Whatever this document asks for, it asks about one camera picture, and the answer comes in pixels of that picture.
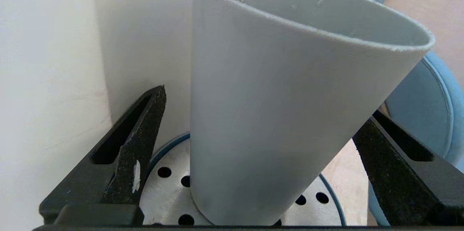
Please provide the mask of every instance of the hole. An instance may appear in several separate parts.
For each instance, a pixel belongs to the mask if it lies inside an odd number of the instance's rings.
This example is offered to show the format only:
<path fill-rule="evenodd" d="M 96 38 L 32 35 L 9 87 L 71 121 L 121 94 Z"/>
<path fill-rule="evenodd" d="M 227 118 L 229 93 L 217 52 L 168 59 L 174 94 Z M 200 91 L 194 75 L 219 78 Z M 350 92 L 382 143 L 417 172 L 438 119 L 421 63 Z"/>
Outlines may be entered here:
<path fill-rule="evenodd" d="M 296 201 L 295 203 L 297 203 L 298 205 L 300 206 L 303 206 L 304 204 L 306 204 L 306 198 L 305 196 L 301 195 Z"/>
<path fill-rule="evenodd" d="M 316 194 L 316 199 L 320 202 L 320 203 L 328 203 L 328 196 L 322 192 L 318 192 Z"/>
<path fill-rule="evenodd" d="M 184 187 L 190 187 L 190 176 L 185 176 L 181 179 L 181 184 Z"/>
<path fill-rule="evenodd" d="M 194 218 L 191 215 L 182 215 L 179 218 L 179 226 L 192 226 L 195 224 Z"/>
<path fill-rule="evenodd" d="M 161 178 L 167 178 L 171 175 L 171 169 L 169 167 L 162 166 L 158 169 L 158 176 Z"/>
<path fill-rule="evenodd" d="M 414 137 L 411 137 L 401 127 L 392 120 L 376 111 L 373 114 L 378 123 L 388 132 L 388 135 L 398 144 L 399 148 L 414 161 L 430 162 L 434 160 L 434 155 Z"/>
<path fill-rule="evenodd" d="M 117 127 L 111 129 L 112 133 L 104 140 L 103 144 L 93 152 L 91 162 L 97 165 L 108 165 L 116 160 L 119 154 L 119 149 L 126 143 L 129 134 L 139 120 L 140 115 L 145 110 L 151 96 L 145 97 L 129 115 L 124 114 L 118 122 Z"/>

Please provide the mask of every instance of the beige wall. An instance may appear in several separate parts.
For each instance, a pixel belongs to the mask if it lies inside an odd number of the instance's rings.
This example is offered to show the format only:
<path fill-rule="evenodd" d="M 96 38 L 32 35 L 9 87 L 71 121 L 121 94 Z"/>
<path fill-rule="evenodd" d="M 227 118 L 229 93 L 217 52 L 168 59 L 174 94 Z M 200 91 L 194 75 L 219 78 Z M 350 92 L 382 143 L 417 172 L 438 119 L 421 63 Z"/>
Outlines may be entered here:
<path fill-rule="evenodd" d="M 464 0 L 386 0 L 434 33 L 434 51 L 464 86 Z"/>

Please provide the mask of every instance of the perforated metal disc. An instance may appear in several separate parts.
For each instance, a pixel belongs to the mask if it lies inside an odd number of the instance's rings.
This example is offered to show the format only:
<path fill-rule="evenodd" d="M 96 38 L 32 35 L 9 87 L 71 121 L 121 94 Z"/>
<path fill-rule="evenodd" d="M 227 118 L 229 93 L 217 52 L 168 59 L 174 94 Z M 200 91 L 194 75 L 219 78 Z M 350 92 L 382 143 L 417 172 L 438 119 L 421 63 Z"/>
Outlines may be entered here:
<path fill-rule="evenodd" d="M 156 163 L 146 181 L 140 201 L 145 225 L 212 225 L 195 206 L 189 175 L 190 140 L 185 140 Z M 282 226 L 341 226 L 344 219 L 337 201 L 318 177 L 276 225 L 280 223 Z"/>

